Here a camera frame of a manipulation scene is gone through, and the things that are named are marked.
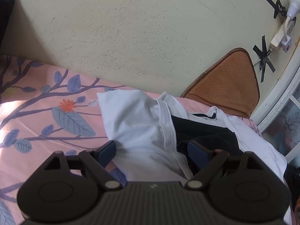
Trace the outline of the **black small garment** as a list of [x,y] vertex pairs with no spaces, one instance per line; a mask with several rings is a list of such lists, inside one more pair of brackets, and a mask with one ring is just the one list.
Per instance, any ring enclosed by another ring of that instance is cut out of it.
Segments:
[[201,169],[188,156],[187,145],[191,140],[198,142],[210,151],[222,149],[230,155],[243,155],[235,133],[228,128],[191,121],[176,116],[172,116],[171,119],[176,133],[176,149],[186,157],[188,167],[193,175],[196,175]]

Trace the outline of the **white garment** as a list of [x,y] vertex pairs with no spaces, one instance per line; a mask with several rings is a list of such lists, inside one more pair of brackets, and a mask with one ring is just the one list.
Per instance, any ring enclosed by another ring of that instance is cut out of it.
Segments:
[[193,177],[187,156],[179,152],[176,120],[199,130],[219,127],[232,131],[239,151],[254,152],[279,178],[284,176],[285,157],[239,117],[216,107],[195,116],[167,93],[153,99],[139,90],[115,90],[97,97],[107,137],[116,143],[113,162],[128,181],[185,183]]

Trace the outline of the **pink floral bedsheet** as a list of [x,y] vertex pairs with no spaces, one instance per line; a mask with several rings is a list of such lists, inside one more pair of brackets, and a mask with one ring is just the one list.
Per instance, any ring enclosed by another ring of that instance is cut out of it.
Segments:
[[20,186],[54,151],[107,142],[97,93],[126,89],[38,61],[1,56],[1,224],[23,218]]

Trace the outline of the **brown perforated cushion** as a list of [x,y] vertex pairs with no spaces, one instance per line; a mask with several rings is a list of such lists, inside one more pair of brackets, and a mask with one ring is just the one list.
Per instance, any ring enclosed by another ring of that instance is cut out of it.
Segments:
[[182,94],[207,106],[216,106],[229,115],[250,118],[260,91],[250,55],[234,48],[203,72]]

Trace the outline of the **black tape cross lower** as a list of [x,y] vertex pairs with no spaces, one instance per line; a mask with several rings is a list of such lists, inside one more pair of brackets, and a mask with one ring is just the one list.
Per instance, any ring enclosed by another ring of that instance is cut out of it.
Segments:
[[272,50],[267,49],[266,36],[265,35],[263,35],[261,37],[261,46],[262,46],[262,48],[259,49],[257,45],[254,45],[252,50],[258,56],[258,64],[259,64],[259,69],[261,71],[260,82],[262,83],[262,82],[264,82],[264,75],[265,75],[265,72],[266,72],[266,66],[268,66],[270,68],[272,73],[274,73],[276,69],[275,69],[274,65],[271,63],[271,61],[269,60],[269,55],[271,54]]

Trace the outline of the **white power strip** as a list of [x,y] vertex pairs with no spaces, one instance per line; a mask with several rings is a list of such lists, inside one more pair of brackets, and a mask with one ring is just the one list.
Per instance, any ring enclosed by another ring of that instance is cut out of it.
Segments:
[[[294,17],[287,26],[287,35],[290,36],[293,28],[295,27],[296,24],[296,17]],[[284,40],[284,25],[285,22],[283,22],[280,26],[280,28],[277,30],[276,34],[271,40],[271,48],[272,50],[280,50],[281,48],[281,42]]]

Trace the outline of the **white plug adapter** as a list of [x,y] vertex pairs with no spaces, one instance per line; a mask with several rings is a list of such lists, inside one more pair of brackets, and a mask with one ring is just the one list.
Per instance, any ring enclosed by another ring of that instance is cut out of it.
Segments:
[[285,53],[291,48],[291,37],[287,36],[287,38],[283,38],[281,41],[281,47]]

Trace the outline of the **white window frame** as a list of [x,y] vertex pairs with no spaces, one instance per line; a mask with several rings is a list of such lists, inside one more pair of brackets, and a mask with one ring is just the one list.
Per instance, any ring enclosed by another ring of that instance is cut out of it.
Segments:
[[284,73],[252,115],[264,139],[299,167],[299,48]]

